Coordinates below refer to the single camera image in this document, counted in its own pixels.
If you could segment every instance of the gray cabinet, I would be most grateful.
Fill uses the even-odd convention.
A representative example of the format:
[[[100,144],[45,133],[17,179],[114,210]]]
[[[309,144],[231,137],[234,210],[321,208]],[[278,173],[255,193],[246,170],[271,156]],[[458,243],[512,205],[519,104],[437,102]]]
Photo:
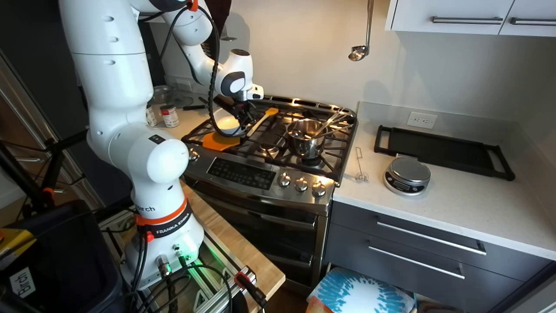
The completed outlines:
[[[549,264],[547,259],[337,201],[325,259],[464,311],[488,311]]]

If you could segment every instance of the wire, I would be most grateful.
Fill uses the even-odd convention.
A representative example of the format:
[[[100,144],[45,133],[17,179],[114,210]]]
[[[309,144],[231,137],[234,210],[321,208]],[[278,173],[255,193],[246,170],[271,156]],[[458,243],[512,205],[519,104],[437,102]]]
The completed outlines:
[[[191,279],[189,279],[182,288],[179,288],[179,290],[175,292],[175,295],[173,295],[168,302],[161,304],[156,311],[161,311],[161,309],[165,309],[168,304],[175,302],[177,297],[179,297],[182,292],[187,290],[189,283],[191,283]]]
[[[139,19],[139,22],[147,22],[147,20],[151,20],[151,19],[156,19],[158,15],[161,15],[163,12],[158,12],[158,13],[153,13],[153,15],[147,15],[147,17],[142,17],[142,19]]]
[[[179,274],[179,276],[175,276],[173,278],[173,281],[172,281],[172,285],[175,285],[179,279],[184,279],[184,278],[189,278],[187,281],[186,281],[186,288],[189,286],[189,283],[191,283],[191,276],[189,276],[189,273],[184,273],[184,274]],[[153,302],[166,290],[165,286],[163,288],[159,288],[158,292],[156,292],[156,288],[158,286],[161,286],[163,283],[158,283],[156,286],[153,286],[153,292],[147,295],[147,299],[144,300],[144,304],[142,304],[142,307],[146,307],[147,311],[151,311],[149,307],[153,306]]]
[[[189,8],[189,6],[186,5],[186,6],[182,6],[182,8],[173,15],[172,24],[168,26],[168,31],[166,31],[166,38],[163,40],[163,45],[161,45],[161,48],[159,48],[159,59],[161,59],[163,53],[166,52],[166,46],[168,46],[168,41],[170,41],[170,36],[172,36],[172,29],[173,29],[173,26],[175,26],[179,15],[184,13],[187,8]]]
[[[177,300],[172,300],[175,297],[175,285],[172,283],[172,278],[166,276],[165,278],[165,285],[166,285],[166,290],[168,290],[168,313],[177,313]]]
[[[208,116],[210,116],[210,123],[212,126],[224,137],[229,137],[229,133],[222,132],[220,126],[215,123],[215,118],[213,118],[213,107],[212,107],[212,102],[213,102],[213,83],[215,83],[215,76],[217,76],[217,69],[219,69],[219,55],[220,55],[220,33],[213,22],[213,19],[210,17],[210,13],[203,8],[203,6],[198,6],[205,17],[210,20],[212,24],[212,31],[213,31],[213,64],[212,64],[212,71],[210,71],[210,83],[208,83],[208,104],[206,104],[206,109],[208,109]]]
[[[189,264],[187,267],[196,267],[196,269],[206,267],[206,269],[217,273],[217,274],[222,278],[224,285],[225,285],[225,290],[227,290],[227,306],[229,306],[229,311],[232,313],[231,286],[229,286],[227,278],[224,276],[224,273],[220,273],[219,269],[215,269],[215,267],[212,267],[212,266],[206,266],[206,264]]]
[[[137,233],[137,264],[135,264],[135,273],[133,278],[130,281],[130,292],[126,293],[128,297],[132,297],[126,304],[135,304],[137,300],[137,288],[139,288],[139,281],[142,276],[142,269],[144,269],[144,262],[146,262],[146,255],[147,255],[147,241],[146,241],[146,234],[144,233]]]

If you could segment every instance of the wall outlet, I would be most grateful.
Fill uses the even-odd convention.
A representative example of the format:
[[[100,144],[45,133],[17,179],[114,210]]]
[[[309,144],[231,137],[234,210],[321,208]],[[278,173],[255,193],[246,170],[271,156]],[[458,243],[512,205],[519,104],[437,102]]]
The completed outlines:
[[[432,128],[436,123],[437,114],[425,113],[425,111],[411,111],[406,125],[418,126],[418,128]]]

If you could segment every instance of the lower drawer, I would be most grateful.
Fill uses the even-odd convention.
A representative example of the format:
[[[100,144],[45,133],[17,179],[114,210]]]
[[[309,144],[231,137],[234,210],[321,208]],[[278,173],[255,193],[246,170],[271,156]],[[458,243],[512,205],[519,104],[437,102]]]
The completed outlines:
[[[464,311],[488,311],[521,281],[455,259],[330,224],[326,262],[432,297]]]

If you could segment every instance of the small round device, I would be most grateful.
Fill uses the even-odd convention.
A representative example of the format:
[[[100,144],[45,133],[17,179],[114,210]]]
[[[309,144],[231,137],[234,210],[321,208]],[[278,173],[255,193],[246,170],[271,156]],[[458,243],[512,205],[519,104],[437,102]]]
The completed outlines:
[[[411,156],[396,156],[384,173],[385,186],[404,196],[420,194],[431,180],[431,170]]]

